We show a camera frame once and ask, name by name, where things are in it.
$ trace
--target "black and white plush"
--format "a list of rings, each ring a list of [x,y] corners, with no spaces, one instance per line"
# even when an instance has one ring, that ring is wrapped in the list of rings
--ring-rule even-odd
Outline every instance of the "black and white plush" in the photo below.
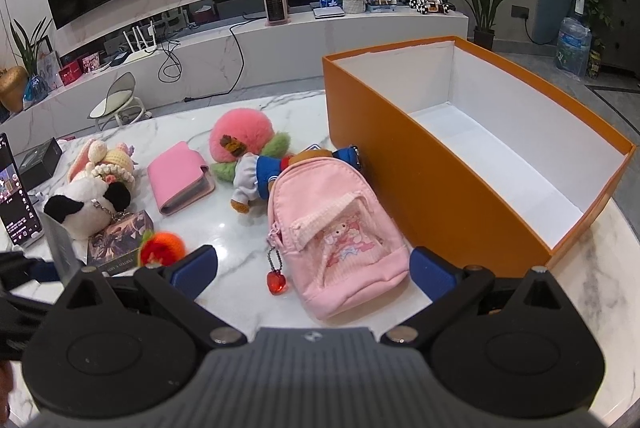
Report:
[[[104,209],[94,206],[97,200]],[[111,215],[123,212],[131,203],[131,193],[121,182],[106,183],[95,177],[74,180],[53,195],[44,212],[62,224],[72,238],[84,240],[111,223]]]

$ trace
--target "human hand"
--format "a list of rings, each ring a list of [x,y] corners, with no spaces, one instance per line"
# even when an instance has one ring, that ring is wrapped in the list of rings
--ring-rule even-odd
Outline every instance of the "human hand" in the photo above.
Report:
[[[9,419],[9,392],[14,389],[14,370],[11,361],[0,361],[0,423]]]

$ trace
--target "pink wallet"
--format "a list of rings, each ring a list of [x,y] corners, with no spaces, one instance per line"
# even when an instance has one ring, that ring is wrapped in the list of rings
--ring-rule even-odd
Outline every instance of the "pink wallet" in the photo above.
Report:
[[[146,172],[163,215],[183,209],[216,187],[204,158],[184,141],[151,161]]]

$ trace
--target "marble tabletop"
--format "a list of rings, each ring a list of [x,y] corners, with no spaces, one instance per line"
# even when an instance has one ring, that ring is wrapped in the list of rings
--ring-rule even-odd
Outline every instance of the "marble tabletop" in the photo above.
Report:
[[[218,183],[215,191],[183,211],[163,217],[158,211],[146,175],[146,166],[159,153],[186,140],[210,162],[209,131],[216,120],[232,108],[264,111],[274,129],[291,134],[291,150],[309,144],[330,147],[324,93],[321,90],[273,98],[225,103],[139,122],[96,135],[110,145],[133,144],[139,163],[133,192],[133,210],[146,210],[156,230],[180,234],[193,250],[203,244],[216,248],[219,269],[216,279],[196,299],[201,306],[244,332],[252,339],[260,327],[309,328],[313,326],[366,326],[379,337],[383,332],[431,303],[407,278],[393,291],[335,316],[327,322],[312,318],[301,306],[294,290],[272,296],[266,287],[269,264],[265,237],[266,205],[254,206],[239,215],[229,205],[232,189]],[[66,170],[82,148],[85,138],[66,144],[54,176],[39,191],[51,194],[65,183]],[[5,231],[0,249],[10,247]],[[76,253],[86,257],[86,242],[75,242]],[[27,250],[28,256],[50,260],[44,240]],[[636,372],[640,370],[640,244],[613,201],[605,207],[591,229],[552,270],[580,311],[606,358],[604,382],[591,410],[607,425],[613,423],[640,396]],[[31,282],[15,294],[54,302],[62,285]],[[16,389],[10,397],[11,419],[25,424],[37,409],[15,364]]]

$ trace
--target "backpack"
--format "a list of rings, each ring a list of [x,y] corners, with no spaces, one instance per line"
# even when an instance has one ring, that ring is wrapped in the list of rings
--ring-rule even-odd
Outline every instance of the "backpack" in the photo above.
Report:
[[[381,295],[408,273],[402,234],[344,161],[321,157],[287,167],[271,188],[268,215],[268,242],[320,320]]]

